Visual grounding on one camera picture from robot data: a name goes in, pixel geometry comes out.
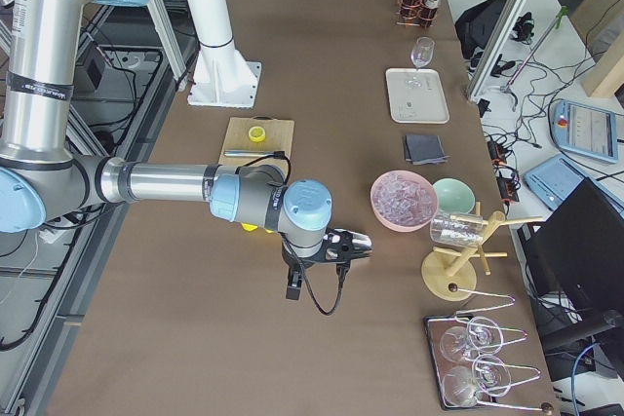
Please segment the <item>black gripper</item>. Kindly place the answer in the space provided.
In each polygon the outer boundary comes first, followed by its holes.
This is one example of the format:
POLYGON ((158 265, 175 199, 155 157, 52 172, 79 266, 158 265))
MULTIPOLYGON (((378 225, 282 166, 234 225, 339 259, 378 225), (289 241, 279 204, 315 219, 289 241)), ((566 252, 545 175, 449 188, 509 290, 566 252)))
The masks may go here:
POLYGON ((303 281, 303 271, 312 266, 307 260, 300 259, 294 252, 293 246, 285 235, 282 235, 282 257, 288 265, 289 284, 301 284, 303 281))

